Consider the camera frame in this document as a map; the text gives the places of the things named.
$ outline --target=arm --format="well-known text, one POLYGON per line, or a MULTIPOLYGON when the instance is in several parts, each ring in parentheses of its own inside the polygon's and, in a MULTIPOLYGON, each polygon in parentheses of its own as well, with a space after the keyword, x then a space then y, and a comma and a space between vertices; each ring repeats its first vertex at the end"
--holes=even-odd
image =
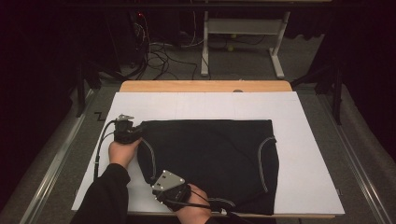
POLYGON ((128 210, 126 185, 131 180, 126 169, 140 141, 129 145, 110 144, 110 164, 88 188, 71 223, 125 223, 128 210))

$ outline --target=gray floor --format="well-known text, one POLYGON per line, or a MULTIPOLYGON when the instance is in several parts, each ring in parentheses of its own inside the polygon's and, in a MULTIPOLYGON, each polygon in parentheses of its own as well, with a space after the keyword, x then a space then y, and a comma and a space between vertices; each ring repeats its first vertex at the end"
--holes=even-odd
MULTIPOLYGON (((260 40, 258 37, 242 37, 238 40, 254 43, 260 40)), ((286 80, 292 81, 303 76, 312 62, 318 49, 321 38, 309 41, 301 37, 285 39, 279 51, 286 80)), ((271 80, 276 79, 271 65, 271 59, 267 49, 275 43, 273 37, 265 37, 259 45, 247 45, 229 42, 234 50, 212 49, 209 54, 210 75, 212 79, 244 79, 244 80, 271 80)), ((213 37, 210 46, 222 47, 224 41, 213 37)), ((175 49, 167 47, 166 52, 173 59, 197 63, 195 79, 208 79, 200 77, 200 48, 175 49)), ((150 64, 159 64, 159 60, 151 55, 150 64)), ((160 79, 191 79, 194 66, 170 62, 168 71, 160 79)), ((142 79, 153 79, 160 71, 148 68, 142 79)), ((102 112, 106 116, 111 106, 114 93, 119 89, 120 83, 104 81, 104 87, 90 95, 92 103, 84 113, 84 120, 76 119, 76 104, 70 113, 53 134, 48 143, 43 147, 29 171, 25 174, 18 188, 11 196, 7 206, 0 215, 0 223, 19 223, 25 214, 30 202, 33 200, 37 188, 43 181, 52 162, 56 162, 55 155, 59 155, 60 148, 67 139, 76 134, 75 123, 82 121, 80 128, 72 141, 67 160, 61 163, 60 172, 48 189, 46 197, 39 198, 41 206, 37 207, 36 217, 28 219, 36 223, 68 223, 73 216, 70 211, 74 201, 76 190, 84 175, 88 160, 92 155, 96 141, 104 125, 97 121, 95 112, 102 112)), ((319 149, 328 166, 334 185, 340 189, 341 202, 346 210, 344 216, 333 219, 279 219, 277 223, 391 223, 396 220, 393 211, 396 211, 396 165, 385 150, 379 145, 371 134, 363 118, 354 106, 347 89, 343 88, 342 102, 342 126, 334 125, 329 112, 331 96, 315 95, 314 85, 304 84, 295 89, 302 102, 304 112, 317 140, 319 149), (350 159, 353 152, 358 158, 350 159), (365 189, 365 184, 374 187, 378 200, 368 200, 373 194, 365 189), (378 207, 384 207, 384 211, 375 211, 378 207)))

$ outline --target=wooden table edge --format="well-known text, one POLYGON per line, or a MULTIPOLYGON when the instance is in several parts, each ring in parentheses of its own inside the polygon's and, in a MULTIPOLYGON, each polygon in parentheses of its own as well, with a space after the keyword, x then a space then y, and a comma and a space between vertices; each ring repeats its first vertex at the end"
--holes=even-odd
POLYGON ((292 91, 285 80, 131 80, 120 92, 266 92, 292 91))

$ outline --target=table leg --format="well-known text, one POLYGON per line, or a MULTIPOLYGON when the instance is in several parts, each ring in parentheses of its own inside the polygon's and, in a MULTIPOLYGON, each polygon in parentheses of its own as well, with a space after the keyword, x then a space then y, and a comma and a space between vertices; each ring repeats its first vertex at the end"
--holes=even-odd
POLYGON ((282 67, 280 66, 279 58, 277 57, 277 53, 279 52, 280 44, 282 43, 283 35, 285 34, 286 27, 288 25, 290 12, 285 12, 283 17, 283 22, 279 28, 279 33, 277 35, 276 46, 274 48, 270 48, 270 56, 274 65, 274 69, 276 72, 276 77, 279 79, 285 78, 285 74, 283 74, 282 67))

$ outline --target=metal rail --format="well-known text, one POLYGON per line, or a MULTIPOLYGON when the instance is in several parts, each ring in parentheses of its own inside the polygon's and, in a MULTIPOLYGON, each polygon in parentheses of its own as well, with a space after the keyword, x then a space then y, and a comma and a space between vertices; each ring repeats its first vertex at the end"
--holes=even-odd
POLYGON ((338 136, 344 146, 344 154, 346 156, 346 161, 352 173, 355 175, 359 186, 361 187, 361 191, 364 197, 367 200, 367 203, 370 205, 373 214, 376 218, 376 221, 381 224, 392 224, 392 220, 390 219, 387 210, 385 209, 384 205, 382 204, 377 190, 370 180, 369 176, 365 172, 361 161, 359 160, 358 156, 355 153, 355 149, 349 143, 347 139, 347 135, 344 132, 344 129, 341 125, 338 125, 334 118, 332 117, 332 109, 329 105, 329 102, 326 99, 325 95, 320 95, 319 101, 321 105, 324 107, 329 119, 332 121, 332 125, 334 126, 335 130, 338 133, 338 136))

